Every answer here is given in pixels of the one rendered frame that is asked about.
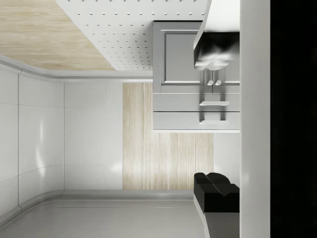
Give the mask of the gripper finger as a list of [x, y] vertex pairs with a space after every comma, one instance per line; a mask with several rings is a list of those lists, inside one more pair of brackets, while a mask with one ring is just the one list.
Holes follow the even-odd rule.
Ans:
[[194, 195], [203, 212], [240, 212], [240, 189], [222, 174], [194, 174]]
[[239, 56], [239, 32], [204, 32], [194, 48], [194, 69], [220, 70]]

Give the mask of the white cabinet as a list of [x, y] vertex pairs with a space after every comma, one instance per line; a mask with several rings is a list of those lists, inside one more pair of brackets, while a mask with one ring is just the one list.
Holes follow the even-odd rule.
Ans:
[[194, 68], [200, 22], [153, 23], [153, 129], [240, 130], [239, 60], [210, 71]]

